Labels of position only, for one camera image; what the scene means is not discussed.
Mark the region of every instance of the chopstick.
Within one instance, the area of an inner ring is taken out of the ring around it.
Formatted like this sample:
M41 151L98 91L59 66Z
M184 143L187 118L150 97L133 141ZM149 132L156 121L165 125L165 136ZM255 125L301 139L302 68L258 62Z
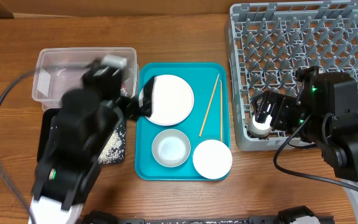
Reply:
M219 80L219 74L218 74L218 77L216 77L214 90L212 91L211 99L209 100L209 104L208 104L208 108L206 109L206 113L205 113L203 125L202 125L202 127L201 127L201 131L200 131L200 134L198 135L198 137L201 137L201 135L203 134L205 121L206 121L206 118L208 117L209 108L211 107L212 99L214 98L215 89L216 89L216 85L218 84L218 80Z
M221 81L221 142L223 142L223 84Z

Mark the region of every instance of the gray plastic basket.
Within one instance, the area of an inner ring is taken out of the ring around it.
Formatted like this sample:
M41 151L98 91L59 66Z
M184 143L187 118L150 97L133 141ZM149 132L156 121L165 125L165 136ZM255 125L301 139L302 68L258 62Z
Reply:
M253 114L250 101L264 90L299 93L295 69L317 65L358 81L358 1L235 4L225 36L236 143L244 151L277 150L286 139L276 130L267 139L252 137L247 122Z

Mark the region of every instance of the wooden table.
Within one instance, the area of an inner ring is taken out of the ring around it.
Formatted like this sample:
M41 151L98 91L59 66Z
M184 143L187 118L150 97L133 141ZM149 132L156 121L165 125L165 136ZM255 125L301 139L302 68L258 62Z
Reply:
M217 62L231 79L225 53L227 15L90 17L0 20L0 94L20 74L35 67L39 52L55 47L133 47L139 67L149 62ZM0 110L0 156L28 202L34 181L41 104L31 98L32 78L8 95ZM274 152L238 150L233 130L234 163L220 182L157 182L142 180L134 170L135 122L128 123L124 163L105 166L83 214L102 210L119 217L231 218L274 215L306 205L318 215L334 215L336 223L354 223L342 188L293 177L276 170ZM333 170L318 149L284 152L284 167L325 177ZM0 223L27 223L28 216L0 179Z

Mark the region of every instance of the teal tray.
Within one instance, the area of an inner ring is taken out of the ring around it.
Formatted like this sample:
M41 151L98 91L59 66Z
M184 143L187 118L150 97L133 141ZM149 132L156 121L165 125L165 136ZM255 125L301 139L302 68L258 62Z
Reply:
M195 97L193 110L179 124L159 126L151 123L145 117L138 120L136 125L135 170L141 178L145 180L208 180L199 175L194 168L193 152L199 143L207 139L220 140L221 89L219 82L209 109L203 135L198 137L218 74L219 80L223 84L223 143L230 148L226 72L222 66L217 63L150 63L140 71L139 92L152 76L176 75L189 83ZM191 154L182 165L168 168L161 166L154 159L152 143L158 133L171 128L187 135L191 144Z

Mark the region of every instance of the round white plate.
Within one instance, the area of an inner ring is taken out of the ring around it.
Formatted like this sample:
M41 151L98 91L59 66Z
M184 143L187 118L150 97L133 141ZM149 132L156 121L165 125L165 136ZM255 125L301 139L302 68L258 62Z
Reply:
M139 99L143 99L143 89ZM152 101L152 115L146 118L154 124L170 126L189 116L194 106L194 94L184 79L175 75L159 75L154 80Z
M201 142L193 153L193 165L207 179L224 177L231 169L233 157L230 149L221 141Z
M154 159L165 167L183 164L190 155L191 145L187 136L176 129L160 132L152 144Z

